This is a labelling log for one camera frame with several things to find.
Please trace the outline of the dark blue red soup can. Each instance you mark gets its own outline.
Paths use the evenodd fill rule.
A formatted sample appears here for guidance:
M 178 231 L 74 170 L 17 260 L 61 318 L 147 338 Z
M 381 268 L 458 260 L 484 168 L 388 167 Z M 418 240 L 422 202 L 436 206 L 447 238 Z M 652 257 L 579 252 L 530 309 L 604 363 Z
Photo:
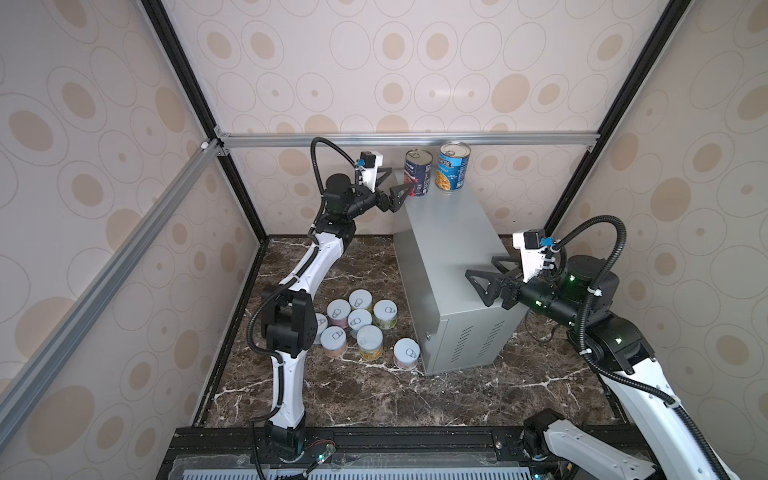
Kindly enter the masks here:
M 424 149 L 411 149 L 405 154 L 404 179 L 414 185 L 411 196 L 424 196 L 428 193 L 433 155 Z

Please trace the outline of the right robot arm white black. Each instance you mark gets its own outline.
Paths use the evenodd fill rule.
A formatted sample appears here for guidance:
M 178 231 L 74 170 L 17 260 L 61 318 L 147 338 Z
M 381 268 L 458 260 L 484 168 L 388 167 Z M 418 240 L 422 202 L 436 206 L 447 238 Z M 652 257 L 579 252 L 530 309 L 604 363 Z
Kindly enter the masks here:
M 529 419 L 530 458 L 557 456 L 591 475 L 644 479 L 734 479 L 674 393 L 653 348 L 631 321 L 610 309 L 619 279 L 607 261 L 577 255 L 561 273 L 531 276 L 511 257 L 495 257 L 495 271 L 465 276 L 487 306 L 525 306 L 566 328 L 577 353 L 622 405 L 655 457 L 630 459 L 617 448 L 577 429 L 551 410 Z

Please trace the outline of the blue progresso soup can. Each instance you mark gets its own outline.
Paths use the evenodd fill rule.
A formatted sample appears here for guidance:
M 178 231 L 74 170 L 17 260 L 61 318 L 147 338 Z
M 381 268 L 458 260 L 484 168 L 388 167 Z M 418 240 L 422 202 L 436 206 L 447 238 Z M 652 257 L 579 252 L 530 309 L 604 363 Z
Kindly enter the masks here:
M 459 141 L 443 144 L 439 150 L 436 185 L 444 191 L 456 191 L 463 187 L 471 149 Z

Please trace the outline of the teal label can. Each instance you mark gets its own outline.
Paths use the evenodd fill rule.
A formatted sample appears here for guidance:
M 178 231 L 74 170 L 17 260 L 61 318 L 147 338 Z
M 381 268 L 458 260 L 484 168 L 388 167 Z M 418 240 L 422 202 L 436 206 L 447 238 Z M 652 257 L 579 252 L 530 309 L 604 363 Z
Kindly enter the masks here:
M 373 317 L 366 309 L 354 309 L 350 312 L 347 322 L 351 335 L 356 338 L 363 327 L 373 324 Z

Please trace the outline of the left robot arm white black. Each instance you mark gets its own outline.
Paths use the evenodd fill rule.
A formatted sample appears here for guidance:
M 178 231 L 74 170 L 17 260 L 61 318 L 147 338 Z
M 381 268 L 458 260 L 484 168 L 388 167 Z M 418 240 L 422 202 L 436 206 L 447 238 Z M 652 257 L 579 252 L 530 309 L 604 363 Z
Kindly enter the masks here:
M 345 174 L 327 179 L 318 216 L 310 227 L 311 245 L 287 277 L 264 289 L 262 303 L 249 321 L 249 347 L 269 357 L 273 369 L 272 407 L 257 420 L 264 424 L 267 442 L 284 451 L 303 450 L 304 367 L 317 334 L 314 296 L 353 239 L 355 219 L 373 208 L 398 211 L 414 189 L 412 183 L 404 183 L 384 192 L 378 185 L 377 179 L 368 185 Z

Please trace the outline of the yellow label can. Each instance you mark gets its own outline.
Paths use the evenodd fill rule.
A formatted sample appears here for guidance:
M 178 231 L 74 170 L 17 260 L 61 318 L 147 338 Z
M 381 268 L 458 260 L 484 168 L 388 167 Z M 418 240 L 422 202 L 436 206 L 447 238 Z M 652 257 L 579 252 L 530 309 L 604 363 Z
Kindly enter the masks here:
M 358 350 L 364 361 L 374 361 L 383 353 L 383 333 L 374 325 L 366 325 L 358 330 L 356 337 Z

